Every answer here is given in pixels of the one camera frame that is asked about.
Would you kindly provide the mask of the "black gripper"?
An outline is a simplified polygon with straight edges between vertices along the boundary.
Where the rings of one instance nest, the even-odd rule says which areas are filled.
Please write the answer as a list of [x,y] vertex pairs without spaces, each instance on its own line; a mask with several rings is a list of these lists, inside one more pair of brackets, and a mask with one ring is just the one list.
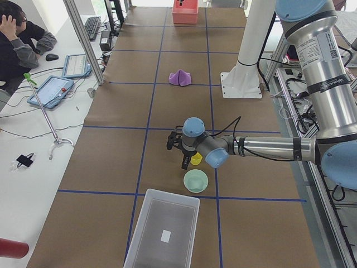
[[182,145],[182,153],[183,153],[183,160],[181,164],[181,168],[187,170],[189,166],[189,159],[192,158],[196,154],[196,150],[194,147],[186,145],[184,142],[181,142]]

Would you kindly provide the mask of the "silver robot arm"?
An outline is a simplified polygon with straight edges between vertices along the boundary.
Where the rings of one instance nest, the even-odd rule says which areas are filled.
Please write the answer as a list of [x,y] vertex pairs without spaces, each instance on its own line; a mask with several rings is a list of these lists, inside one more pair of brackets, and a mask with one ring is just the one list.
[[210,134],[196,117],[182,128],[181,147],[218,168],[229,155],[273,161],[310,161],[335,184],[356,188],[356,101],[333,33],[331,1],[277,1],[275,13],[286,40],[295,47],[310,106],[297,121],[311,121],[313,137],[269,138]]

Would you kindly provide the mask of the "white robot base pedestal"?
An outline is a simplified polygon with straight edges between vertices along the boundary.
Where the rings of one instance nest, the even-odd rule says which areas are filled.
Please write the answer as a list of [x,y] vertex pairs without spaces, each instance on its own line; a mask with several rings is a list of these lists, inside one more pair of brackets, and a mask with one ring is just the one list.
[[262,98],[257,63],[269,26],[275,20],[275,8],[273,0],[252,2],[237,63],[230,72],[220,74],[224,98]]

